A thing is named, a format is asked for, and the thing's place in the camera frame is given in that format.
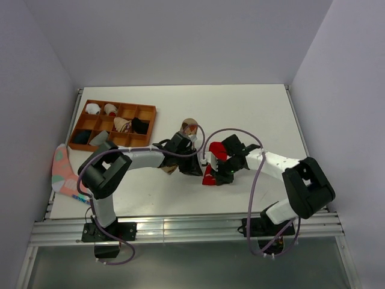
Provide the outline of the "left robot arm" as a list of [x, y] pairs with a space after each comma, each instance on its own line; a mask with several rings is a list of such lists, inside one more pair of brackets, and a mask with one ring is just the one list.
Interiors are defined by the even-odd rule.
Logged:
[[99, 146], [79, 168], [77, 183], [78, 191], [90, 198], [96, 234], [103, 240], [118, 236], [112, 194], [126, 172], [172, 167], [184, 175], [203, 176], [194, 142], [182, 132], [146, 147], [118, 147], [112, 141]]

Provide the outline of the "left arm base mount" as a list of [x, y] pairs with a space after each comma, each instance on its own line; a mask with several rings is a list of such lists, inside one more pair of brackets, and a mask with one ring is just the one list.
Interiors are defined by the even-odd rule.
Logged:
[[95, 222], [86, 223], [83, 228], [81, 242], [94, 243], [94, 255], [98, 259], [114, 259], [120, 253], [123, 244], [134, 241], [137, 233], [135, 222], [118, 222], [107, 228], [97, 226]]

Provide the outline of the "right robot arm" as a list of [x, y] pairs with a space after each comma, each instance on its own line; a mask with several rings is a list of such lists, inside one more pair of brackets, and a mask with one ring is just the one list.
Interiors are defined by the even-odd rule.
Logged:
[[232, 183], [234, 174], [242, 169], [267, 174], [284, 184], [286, 197], [262, 213], [260, 227], [268, 235], [275, 234], [287, 220], [310, 218], [336, 197], [325, 173], [312, 157], [299, 160], [267, 152], [259, 144], [245, 146], [235, 134], [221, 144], [225, 160], [212, 152], [208, 152], [206, 157], [216, 185]]

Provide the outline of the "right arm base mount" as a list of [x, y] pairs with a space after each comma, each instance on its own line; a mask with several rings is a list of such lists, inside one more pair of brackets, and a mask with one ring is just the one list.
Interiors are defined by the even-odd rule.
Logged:
[[[269, 218], [254, 217], [251, 218], [249, 230], [247, 230], [247, 218], [241, 220], [241, 226], [237, 231], [247, 239], [249, 251], [254, 256], [270, 256], [275, 258], [284, 254], [297, 241], [299, 232], [294, 229], [292, 220], [284, 221], [279, 225], [273, 224]], [[285, 249], [284, 236], [294, 236], [292, 243]], [[274, 237], [270, 240], [258, 240], [258, 248], [254, 249], [251, 243], [252, 237]]]

